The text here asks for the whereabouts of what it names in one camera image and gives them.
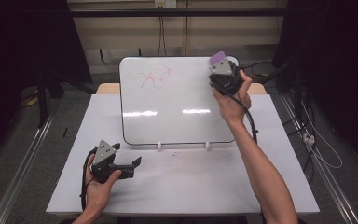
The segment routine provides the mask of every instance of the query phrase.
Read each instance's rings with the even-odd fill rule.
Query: purple eraser
[[[226,58],[225,52],[220,51],[220,52],[216,53],[214,56],[212,56],[211,59],[209,60],[209,62],[211,63],[211,65],[214,65],[214,64],[221,62],[225,58]]]

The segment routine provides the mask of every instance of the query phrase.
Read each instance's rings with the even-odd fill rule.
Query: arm
[[[247,91],[252,80],[241,70],[244,80],[238,95],[249,108],[251,100]],[[213,89],[220,105],[220,113],[232,131],[257,200],[267,223],[297,223],[296,211],[289,190],[281,175],[263,150],[253,140],[243,124],[243,109],[230,98]]]
[[[116,170],[109,176],[109,179],[104,184],[95,181],[90,170],[94,156],[95,155],[91,155],[89,157],[87,164],[85,182],[89,184],[87,186],[86,209],[74,223],[94,223],[98,219],[107,206],[113,184],[115,184],[121,175],[121,171]]]

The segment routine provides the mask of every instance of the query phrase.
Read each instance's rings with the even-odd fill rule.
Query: black horizontal bar
[[[120,10],[29,10],[17,11],[24,15],[64,16],[73,18],[90,17],[279,17],[304,13],[317,13],[310,10],[286,8],[244,8],[244,9],[120,9]]]

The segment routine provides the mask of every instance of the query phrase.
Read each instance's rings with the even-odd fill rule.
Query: red handwriting
[[[161,89],[166,83],[167,77],[171,75],[171,71],[171,68],[163,67],[159,69],[154,69],[150,72],[139,73],[140,75],[142,75],[141,77],[144,81],[141,85],[141,88],[143,88],[146,83],[152,83],[154,88]]]

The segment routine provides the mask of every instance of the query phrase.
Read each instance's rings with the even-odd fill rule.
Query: whiteboard
[[[123,59],[119,73],[124,140],[130,145],[232,142],[209,84],[209,59]]]

